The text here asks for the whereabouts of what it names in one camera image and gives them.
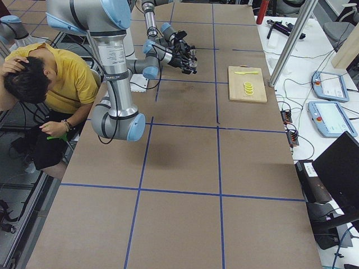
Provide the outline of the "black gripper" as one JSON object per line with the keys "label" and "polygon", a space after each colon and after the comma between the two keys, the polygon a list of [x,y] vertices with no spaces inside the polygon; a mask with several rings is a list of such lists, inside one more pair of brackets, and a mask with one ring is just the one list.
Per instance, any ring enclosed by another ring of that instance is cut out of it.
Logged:
{"label": "black gripper", "polygon": [[196,57],[193,57],[194,55],[192,52],[184,52],[182,55],[172,54],[169,65],[175,68],[180,68],[182,73],[187,75],[197,74],[197,70],[195,68],[189,68],[189,63],[196,63]]}
{"label": "black gripper", "polygon": [[177,40],[176,38],[173,39],[172,52],[174,54],[182,55],[182,53],[189,52],[191,50],[196,50],[194,45],[188,45],[183,39],[182,40]]}

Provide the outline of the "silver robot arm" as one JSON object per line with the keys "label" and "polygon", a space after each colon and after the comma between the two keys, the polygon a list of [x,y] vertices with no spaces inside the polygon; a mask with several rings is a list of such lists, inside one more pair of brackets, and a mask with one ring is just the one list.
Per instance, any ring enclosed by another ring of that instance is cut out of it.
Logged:
{"label": "silver robot arm", "polygon": [[132,101],[130,80],[141,74],[154,80],[161,65],[197,72],[196,48],[188,45],[185,31],[164,23],[156,25],[154,9],[167,1],[142,1],[147,30],[142,51],[145,59],[127,59],[124,39],[131,24],[127,1],[47,1],[48,25],[61,32],[87,36],[108,86],[107,94],[92,114],[91,124],[99,137],[138,141],[145,129],[145,116]]}
{"label": "silver robot arm", "polygon": [[169,23],[164,23],[158,28],[155,8],[173,1],[147,0],[141,2],[141,11],[144,14],[146,23],[147,37],[163,47],[169,48],[175,55],[179,55],[188,61],[196,61],[196,48],[186,42],[187,32],[184,30],[176,31]]}

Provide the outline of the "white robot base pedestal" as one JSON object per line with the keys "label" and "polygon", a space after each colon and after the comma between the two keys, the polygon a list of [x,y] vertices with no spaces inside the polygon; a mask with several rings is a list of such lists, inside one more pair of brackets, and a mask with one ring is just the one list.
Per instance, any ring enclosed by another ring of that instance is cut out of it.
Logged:
{"label": "white robot base pedestal", "polygon": [[130,66],[130,87],[132,92],[146,92],[149,80],[142,75],[141,70],[136,70],[134,65],[137,60],[135,48],[132,40],[131,28],[126,30],[123,40],[125,49],[126,63]]}

